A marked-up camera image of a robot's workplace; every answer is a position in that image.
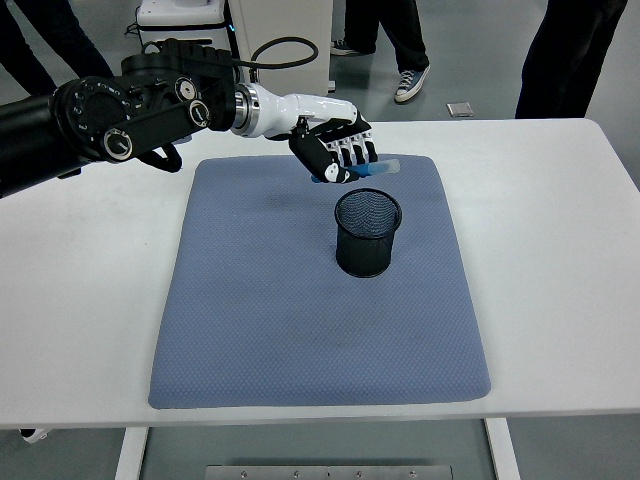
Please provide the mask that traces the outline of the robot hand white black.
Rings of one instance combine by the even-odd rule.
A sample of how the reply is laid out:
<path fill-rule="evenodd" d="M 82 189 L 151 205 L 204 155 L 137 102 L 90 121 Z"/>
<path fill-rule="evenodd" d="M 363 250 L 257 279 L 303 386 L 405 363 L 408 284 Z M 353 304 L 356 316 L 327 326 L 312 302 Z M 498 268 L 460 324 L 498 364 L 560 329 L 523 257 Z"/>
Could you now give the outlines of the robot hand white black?
<path fill-rule="evenodd" d="M 350 102 L 306 94 L 275 95 L 254 87 L 257 104 L 245 135 L 286 141 L 322 183 L 349 183 L 354 166 L 378 161 L 370 124 Z"/>

